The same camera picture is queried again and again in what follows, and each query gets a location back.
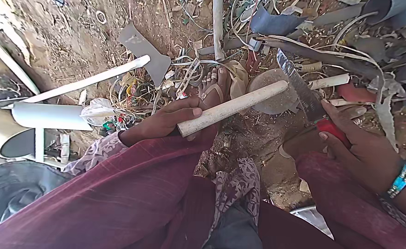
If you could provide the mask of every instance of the beaded bracelet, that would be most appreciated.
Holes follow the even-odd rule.
[[[395,196],[401,192],[406,187],[406,162],[403,166],[403,169],[401,170],[401,173],[398,175],[398,177],[395,179],[394,183],[392,184],[392,187],[389,188],[387,191],[387,195],[391,198],[394,199]]]

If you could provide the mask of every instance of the red plastic piece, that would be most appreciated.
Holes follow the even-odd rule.
[[[331,120],[328,118],[323,118],[315,123],[317,129],[320,132],[328,132],[334,136],[336,136],[346,148],[350,148],[352,144],[350,143],[349,139],[347,139],[346,134],[342,132]]]

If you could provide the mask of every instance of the plastic bag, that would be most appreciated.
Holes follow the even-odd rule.
[[[115,116],[118,113],[112,107],[111,101],[105,98],[96,98],[91,100],[89,106],[85,107],[80,116],[93,126],[102,126],[109,116]]]

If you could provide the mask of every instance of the dirt ground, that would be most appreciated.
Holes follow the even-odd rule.
[[[127,50],[117,38],[130,19],[162,54],[172,51],[177,56],[179,47],[176,45],[192,47],[193,41],[201,40],[208,34],[192,21],[184,25],[182,11],[171,11],[178,5],[174,0],[165,0],[168,11],[172,13],[171,29],[168,28],[161,0],[71,0],[65,1],[62,7],[58,7],[54,0],[12,2],[18,15],[25,20],[28,31],[22,35],[29,43],[32,54],[31,68],[23,62],[20,64],[42,92],[126,63],[129,58]],[[342,7],[341,4],[337,0],[323,0],[320,14],[338,9]],[[196,8],[194,15],[198,16],[195,18],[198,25],[212,28],[211,7],[211,0],[204,0],[201,7]],[[98,22],[96,11],[106,15],[106,24]],[[210,45],[211,40],[211,36],[206,39],[205,46]],[[19,57],[13,47],[8,50],[16,59]],[[267,66],[265,62],[262,63],[261,70]],[[106,98],[114,80],[89,86],[87,99]],[[75,105],[79,93],[73,91],[50,99],[48,103]],[[310,193],[300,191],[301,180],[294,161],[278,152],[289,129],[303,130],[305,126],[302,111],[297,114],[288,111],[277,116],[255,110],[248,111],[244,116],[236,114],[224,122],[224,131],[219,134],[211,150],[203,153],[197,172],[210,176],[219,170],[228,172],[237,166],[238,158],[250,156],[260,169],[261,182],[275,205],[291,210],[312,204]],[[95,139],[100,138],[97,131],[64,132],[71,135],[71,150],[80,155]],[[224,147],[225,141],[230,141],[228,147]]]

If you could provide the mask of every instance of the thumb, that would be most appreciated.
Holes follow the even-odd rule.
[[[175,126],[180,122],[192,120],[201,115],[201,108],[183,108],[172,113],[167,113],[167,122],[169,126]]]
[[[334,156],[339,162],[349,164],[358,161],[358,159],[336,136],[328,132],[320,132],[319,135],[320,138],[326,142],[328,150],[332,150]]]

